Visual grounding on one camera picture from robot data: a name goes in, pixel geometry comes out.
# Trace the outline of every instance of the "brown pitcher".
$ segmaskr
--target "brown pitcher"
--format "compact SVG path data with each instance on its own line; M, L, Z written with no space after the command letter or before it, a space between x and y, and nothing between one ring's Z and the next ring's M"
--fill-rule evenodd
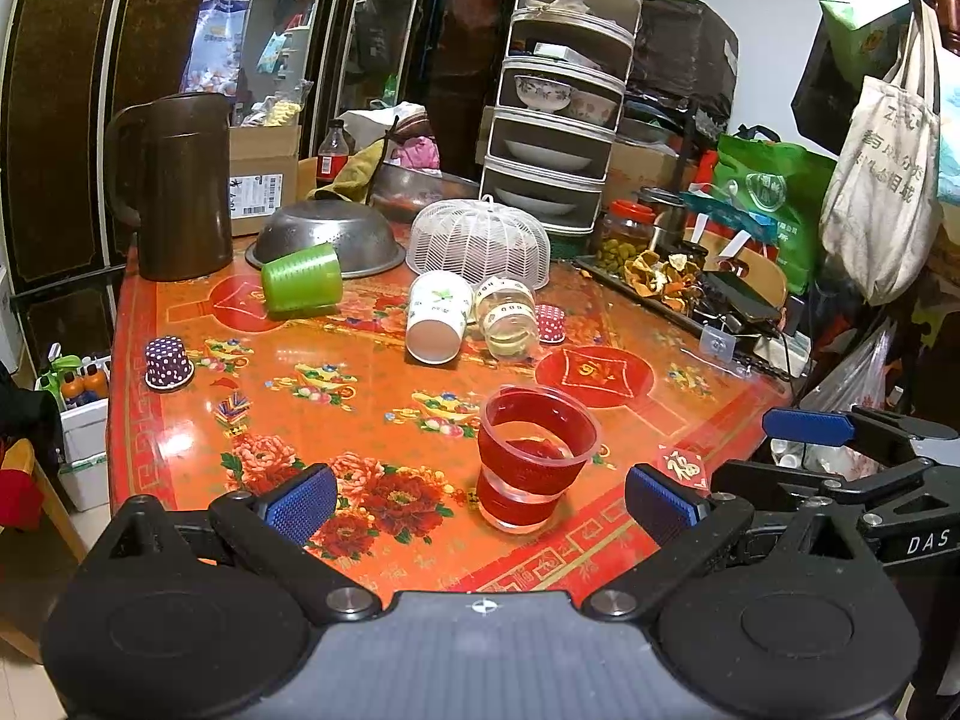
M124 108L107 126L104 183L110 210L136 229L145 279L198 278L232 259L229 113L223 95L172 95ZM119 163L121 136L133 140L125 153L139 159ZM136 188L136 200L123 196L121 187Z

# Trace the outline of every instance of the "green plastic cup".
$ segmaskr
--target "green plastic cup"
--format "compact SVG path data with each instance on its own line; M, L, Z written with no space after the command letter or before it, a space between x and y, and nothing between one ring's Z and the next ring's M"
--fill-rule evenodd
M344 296L340 260L330 244L280 257L263 266L260 276L271 314L335 306Z

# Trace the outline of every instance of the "red cup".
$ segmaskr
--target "red cup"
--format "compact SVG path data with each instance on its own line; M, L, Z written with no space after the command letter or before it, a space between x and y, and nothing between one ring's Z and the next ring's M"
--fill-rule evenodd
M507 439L498 426L526 422L550 440ZM600 449L600 425L579 401L547 386L503 386L480 410L480 512L508 533L544 526L584 464Z

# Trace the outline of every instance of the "pitcher handle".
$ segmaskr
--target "pitcher handle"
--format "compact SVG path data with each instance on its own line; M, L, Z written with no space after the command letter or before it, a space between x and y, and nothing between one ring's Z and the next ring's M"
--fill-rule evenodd
M117 189L117 148L120 143L120 133L123 130L134 125L143 127L146 121L145 109L149 107L150 103L124 108L113 117L107 125L107 131L104 132L104 189L107 190L107 201L113 215L123 224L133 228L140 226L140 213L123 200ZM142 160L142 148L138 151Z

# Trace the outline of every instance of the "white tote bag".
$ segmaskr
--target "white tote bag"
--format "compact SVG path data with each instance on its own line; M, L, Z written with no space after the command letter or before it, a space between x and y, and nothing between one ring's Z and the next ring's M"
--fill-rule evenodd
M867 76L820 216L827 254L871 305L901 295L920 273L940 227L937 201L940 29L914 0L901 58Z

